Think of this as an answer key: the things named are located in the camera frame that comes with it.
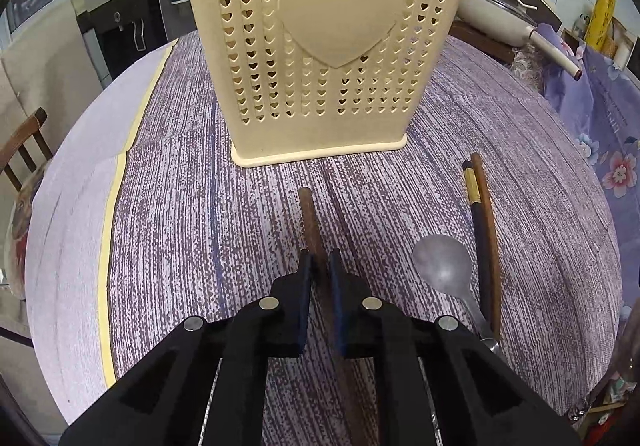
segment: striped tablecloth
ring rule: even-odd
[[[558,412],[600,378],[621,301],[602,189],[555,113],[495,61],[450,39],[400,151],[242,169],[196,32],[134,64],[69,133],[35,199],[26,274],[36,353],[73,421],[189,315],[226,318],[293,272],[297,189],[325,246],[412,316],[470,324],[411,264],[421,237],[474,252],[461,162],[485,161],[503,270],[503,346]],[[347,444],[323,323],[301,360],[271,363],[264,443]],[[372,372],[358,376],[373,409]],[[373,437],[373,411],[369,437]]]

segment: purple cloth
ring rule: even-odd
[[[577,82],[555,63],[544,68],[545,98],[593,167],[613,215],[625,304],[640,297],[640,90],[613,61],[586,45],[577,57],[549,25],[538,32],[579,64]]]

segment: yellow table edge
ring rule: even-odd
[[[171,52],[178,40],[174,40],[165,48],[164,55],[156,68],[154,75],[149,82],[145,95],[140,102],[138,112],[133,119],[127,142],[116,156],[116,172],[111,183],[111,190],[107,197],[107,204],[104,213],[104,225],[102,226],[102,239],[100,241],[100,258],[98,261],[98,333],[100,335],[100,355],[102,356],[102,371],[104,373],[104,381],[107,388],[113,386],[116,382],[115,370],[113,367],[113,358],[111,357],[111,330],[109,327],[109,303],[107,293],[107,280],[109,275],[109,263],[111,259],[111,232],[113,230],[113,215],[116,207],[116,200],[120,192],[120,186],[124,178],[124,170],[127,164],[127,152],[133,146],[138,135],[138,129],[142,123],[142,116],[145,113],[146,105],[151,99],[151,94],[156,88],[158,79],[164,70],[164,65],[171,55]]]

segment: chair backrest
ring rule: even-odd
[[[22,160],[27,165],[27,168],[31,172],[36,171],[36,163],[29,155],[27,148],[25,148],[24,143],[32,137],[35,139],[35,142],[38,144],[40,151],[44,155],[44,158],[49,160],[53,157],[53,153],[51,152],[49,145],[44,140],[42,133],[40,133],[40,127],[47,120],[47,113],[42,109],[38,108],[35,113],[33,113],[29,118],[24,121],[18,129],[14,131],[9,140],[0,148],[0,173],[6,173],[9,180],[11,180],[11,184],[14,185],[16,191],[20,191],[22,188],[22,184],[18,177],[15,176],[14,171],[9,166],[9,161],[12,157],[19,153]]]

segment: cream basket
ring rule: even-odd
[[[459,0],[191,0],[240,166],[398,149]]]

